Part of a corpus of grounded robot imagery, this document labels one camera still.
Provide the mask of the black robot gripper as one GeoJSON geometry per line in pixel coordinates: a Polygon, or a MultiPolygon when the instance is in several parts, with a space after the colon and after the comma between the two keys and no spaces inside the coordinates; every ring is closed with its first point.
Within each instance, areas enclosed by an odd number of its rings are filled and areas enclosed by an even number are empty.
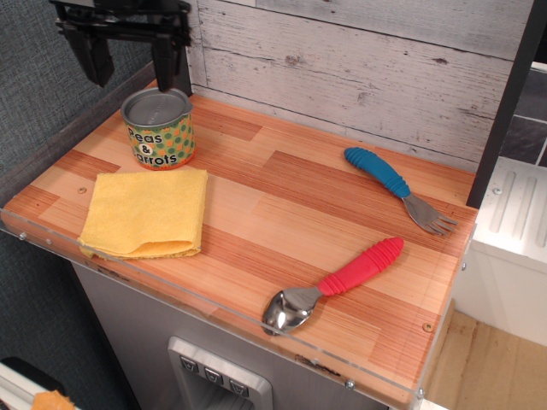
{"type": "Polygon", "coordinates": [[[152,43],[159,91],[179,74],[183,45],[191,42],[186,1],[53,1],[56,25],[86,77],[104,87],[114,73],[106,39],[152,43]]]}

